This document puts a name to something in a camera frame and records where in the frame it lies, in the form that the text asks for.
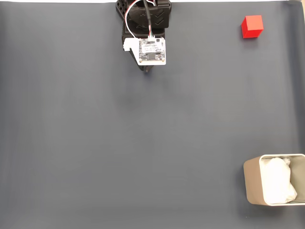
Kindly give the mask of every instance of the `gray surface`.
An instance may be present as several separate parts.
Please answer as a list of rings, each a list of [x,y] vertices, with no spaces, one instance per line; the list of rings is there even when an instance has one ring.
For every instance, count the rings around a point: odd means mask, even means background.
[[[304,152],[302,10],[174,4],[145,76],[114,4],[0,4],[0,228],[303,229],[304,207],[249,204],[242,169]]]

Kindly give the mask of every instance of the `wire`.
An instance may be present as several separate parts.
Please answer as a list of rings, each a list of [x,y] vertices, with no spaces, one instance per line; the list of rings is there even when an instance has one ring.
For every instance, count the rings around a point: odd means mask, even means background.
[[[128,13],[129,13],[130,9],[131,9],[137,2],[140,2],[140,1],[142,1],[142,0],[135,0],[135,1],[128,7],[128,9],[127,9],[127,11],[126,11],[126,13],[125,13],[125,24],[126,24],[126,27],[127,27],[128,31],[130,32],[130,34],[131,34],[134,38],[136,38],[136,37],[135,37],[135,35],[131,32],[131,30],[129,29],[129,26],[128,26],[128,23],[127,23],[127,15],[128,15]],[[151,3],[151,4],[153,4],[153,6],[155,6],[154,0],[153,0],[153,1],[148,1],[148,2]],[[150,30],[149,34],[151,35],[151,30],[152,30],[152,28],[151,28],[151,26],[148,26],[148,27],[149,27],[149,30]]]
[[[149,37],[152,37],[152,18],[151,18],[151,13],[149,12],[147,0],[143,0],[145,11],[146,11],[146,17],[148,21],[148,30],[149,30]]]

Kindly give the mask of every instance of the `circuit board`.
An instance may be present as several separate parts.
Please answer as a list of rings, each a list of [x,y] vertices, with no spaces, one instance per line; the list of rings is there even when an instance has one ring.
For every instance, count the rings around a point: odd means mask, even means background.
[[[139,39],[139,61],[165,61],[165,39]]]

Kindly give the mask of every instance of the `black cable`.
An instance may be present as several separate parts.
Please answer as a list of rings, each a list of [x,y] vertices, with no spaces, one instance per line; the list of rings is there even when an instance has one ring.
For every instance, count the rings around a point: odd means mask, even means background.
[[[151,30],[152,30],[152,21],[151,21],[152,18],[151,18],[151,14],[149,13],[149,8],[148,8],[147,1],[143,0],[143,3],[144,3],[145,11],[146,11],[146,17],[147,17],[147,20],[148,20],[148,28],[150,26]]]

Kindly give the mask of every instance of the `red cube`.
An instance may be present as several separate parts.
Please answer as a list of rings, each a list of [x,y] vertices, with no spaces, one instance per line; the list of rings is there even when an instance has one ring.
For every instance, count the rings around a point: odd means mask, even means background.
[[[258,37],[264,30],[261,15],[246,16],[242,23],[243,38]]]

